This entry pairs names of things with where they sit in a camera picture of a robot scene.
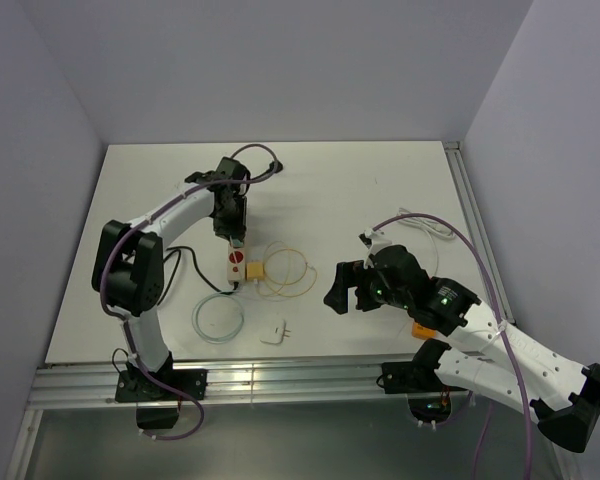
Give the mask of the beige red power strip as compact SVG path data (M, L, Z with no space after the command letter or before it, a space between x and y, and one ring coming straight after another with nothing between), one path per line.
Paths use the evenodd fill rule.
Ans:
M227 251L227 282L234 290L239 290L246 278L246 251L243 244L230 242Z

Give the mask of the orange-yellow charger with cable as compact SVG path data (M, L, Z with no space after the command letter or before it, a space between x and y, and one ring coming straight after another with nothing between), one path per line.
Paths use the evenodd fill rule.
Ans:
M253 261L246 264L246 281L255 286L259 286L266 279L264 263Z

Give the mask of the white charger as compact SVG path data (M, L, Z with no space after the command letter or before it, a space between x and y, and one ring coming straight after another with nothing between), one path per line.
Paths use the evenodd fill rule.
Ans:
M260 329L259 341L265 345L280 345L291 334L284 318L266 320Z

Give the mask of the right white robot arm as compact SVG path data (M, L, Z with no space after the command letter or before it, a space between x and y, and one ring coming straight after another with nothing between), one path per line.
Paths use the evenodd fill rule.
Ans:
M338 314L383 306L439 333L407 362L383 365L388 394L471 390L527 414L540 433L574 453L586 450L600 416L600 364L582 365L535 341L460 283L429 276L401 245L340 262L324 303Z

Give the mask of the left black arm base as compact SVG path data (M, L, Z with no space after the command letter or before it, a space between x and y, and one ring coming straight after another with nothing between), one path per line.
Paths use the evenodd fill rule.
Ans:
M204 399L208 370L204 368L176 369L172 355L157 372L145 374L135 366L123 349L112 354L112 365L118 373L114 402L136 406L136 425L143 433L164 437L180 417L185 402L193 403L200 412L197 431L204 420Z

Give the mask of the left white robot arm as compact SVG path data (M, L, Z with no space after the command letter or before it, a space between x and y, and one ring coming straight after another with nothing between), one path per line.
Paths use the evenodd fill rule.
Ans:
M214 234L235 256L246 237L249 170L224 157L216 169L196 172L178 195L128 222L111 220L102 229L92 274L106 314L119 318L136 368L145 368L139 388L163 399L175 386L164 368L171 358L160 329L157 304L164 290L167 247L195 223L210 218Z

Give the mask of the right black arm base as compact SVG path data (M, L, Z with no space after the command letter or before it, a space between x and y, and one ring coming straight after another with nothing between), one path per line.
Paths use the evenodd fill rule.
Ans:
M451 415L450 388L435 374L442 354L450 346L440 340L426 340L412 360L384 362L376 385L385 394L432 393L433 399L417 399L409 403L410 412L418 421L436 423L446 421Z

